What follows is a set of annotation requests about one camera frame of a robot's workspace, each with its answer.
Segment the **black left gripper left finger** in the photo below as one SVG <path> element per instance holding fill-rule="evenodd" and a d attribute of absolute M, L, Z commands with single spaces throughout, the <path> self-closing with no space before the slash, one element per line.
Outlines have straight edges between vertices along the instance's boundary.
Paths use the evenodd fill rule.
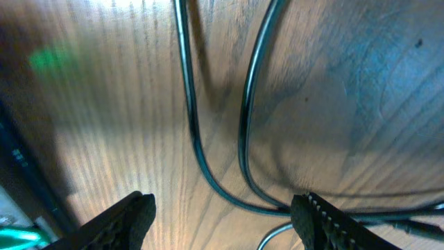
<path fill-rule="evenodd" d="M 44 250 L 140 250 L 155 216 L 155 195 L 134 191 Z"/>

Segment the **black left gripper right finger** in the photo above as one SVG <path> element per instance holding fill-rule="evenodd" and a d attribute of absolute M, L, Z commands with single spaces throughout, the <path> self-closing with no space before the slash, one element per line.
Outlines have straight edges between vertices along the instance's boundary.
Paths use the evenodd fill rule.
<path fill-rule="evenodd" d="M 397 249 L 312 192 L 294 195 L 290 212 L 292 226 L 306 249 Z"/>

